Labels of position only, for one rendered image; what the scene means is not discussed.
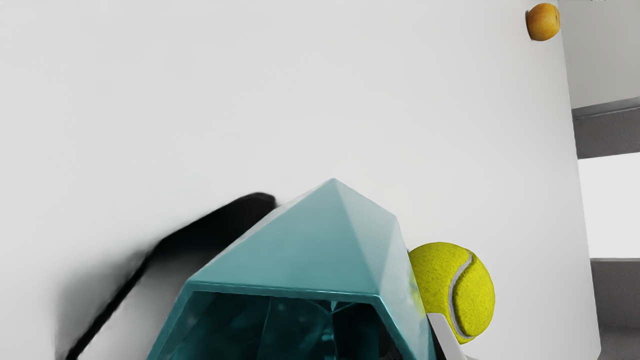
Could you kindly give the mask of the orange round fruit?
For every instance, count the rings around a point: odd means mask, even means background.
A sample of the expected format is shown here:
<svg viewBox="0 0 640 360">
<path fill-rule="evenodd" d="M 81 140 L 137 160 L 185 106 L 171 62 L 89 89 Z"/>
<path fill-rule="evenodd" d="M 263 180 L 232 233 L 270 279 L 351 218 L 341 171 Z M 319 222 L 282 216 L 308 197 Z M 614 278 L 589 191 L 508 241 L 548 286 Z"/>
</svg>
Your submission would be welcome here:
<svg viewBox="0 0 640 360">
<path fill-rule="evenodd" d="M 539 3 L 526 13 L 526 29 L 533 41 L 547 41 L 558 34 L 560 12 L 552 3 Z"/>
</svg>

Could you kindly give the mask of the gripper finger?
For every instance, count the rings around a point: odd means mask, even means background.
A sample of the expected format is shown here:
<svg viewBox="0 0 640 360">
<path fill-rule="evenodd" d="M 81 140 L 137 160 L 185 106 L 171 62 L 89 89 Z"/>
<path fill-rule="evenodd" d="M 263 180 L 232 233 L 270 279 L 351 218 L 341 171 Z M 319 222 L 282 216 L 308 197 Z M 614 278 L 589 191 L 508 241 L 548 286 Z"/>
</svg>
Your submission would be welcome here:
<svg viewBox="0 0 640 360">
<path fill-rule="evenodd" d="M 451 330 L 446 317 L 441 313 L 427 313 L 426 315 L 443 353 L 443 357 L 439 357 L 439 359 L 470 360 L 464 353 L 454 332 Z"/>
</svg>

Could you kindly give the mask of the yellow tennis ball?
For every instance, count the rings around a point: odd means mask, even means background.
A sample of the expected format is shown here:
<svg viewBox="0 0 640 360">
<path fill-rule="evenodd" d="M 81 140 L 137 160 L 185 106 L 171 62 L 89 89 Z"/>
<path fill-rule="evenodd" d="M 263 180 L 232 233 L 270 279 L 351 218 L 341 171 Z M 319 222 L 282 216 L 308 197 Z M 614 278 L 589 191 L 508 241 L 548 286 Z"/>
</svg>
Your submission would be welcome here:
<svg viewBox="0 0 640 360">
<path fill-rule="evenodd" d="M 454 243 L 422 244 L 407 253 L 426 313 L 445 317 L 459 344 L 489 327 L 496 294 L 487 267 L 473 251 Z"/>
</svg>

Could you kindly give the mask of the teal faceted mug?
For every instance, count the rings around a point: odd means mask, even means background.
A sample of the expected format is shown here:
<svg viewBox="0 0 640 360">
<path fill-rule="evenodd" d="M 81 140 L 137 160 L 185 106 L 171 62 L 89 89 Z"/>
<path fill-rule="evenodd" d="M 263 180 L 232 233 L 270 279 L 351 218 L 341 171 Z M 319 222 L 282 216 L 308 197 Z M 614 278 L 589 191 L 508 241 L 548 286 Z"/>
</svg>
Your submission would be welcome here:
<svg viewBox="0 0 640 360">
<path fill-rule="evenodd" d="M 397 218 L 332 178 L 190 276 L 146 360 L 436 360 Z"/>
</svg>

